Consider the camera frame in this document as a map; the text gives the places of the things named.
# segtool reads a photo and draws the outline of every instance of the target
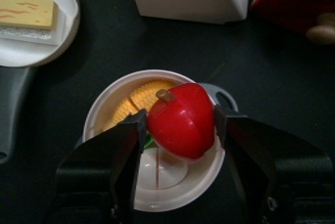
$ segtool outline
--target red object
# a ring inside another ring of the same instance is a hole
[[[254,0],[250,13],[296,33],[316,25],[316,16],[335,12],[335,0]]]
[[[176,157],[198,159],[214,142],[213,105],[202,87],[172,87],[168,102],[159,99],[147,114],[147,130],[158,146]]]

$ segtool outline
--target utensil handle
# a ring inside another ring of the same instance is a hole
[[[18,116],[33,74],[32,67],[0,67],[0,164],[13,153]]]

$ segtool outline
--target dark table surface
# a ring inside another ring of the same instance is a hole
[[[171,70],[225,88],[243,114],[310,141],[333,159],[333,48],[253,16],[214,25],[143,18],[134,0],[80,0],[80,7],[71,47],[53,62],[28,70],[33,80],[14,153],[0,164],[1,223],[41,222],[54,170],[81,137],[91,104],[112,81],[138,70]],[[196,201],[170,212],[135,213],[135,223],[223,221],[241,223],[226,162]]]

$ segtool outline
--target butter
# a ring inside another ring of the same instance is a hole
[[[56,13],[52,0],[0,0],[0,25],[52,29]]]

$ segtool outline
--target pepper stem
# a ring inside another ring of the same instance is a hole
[[[155,97],[162,100],[164,103],[168,103],[175,99],[174,95],[168,90],[160,89],[155,93]]]

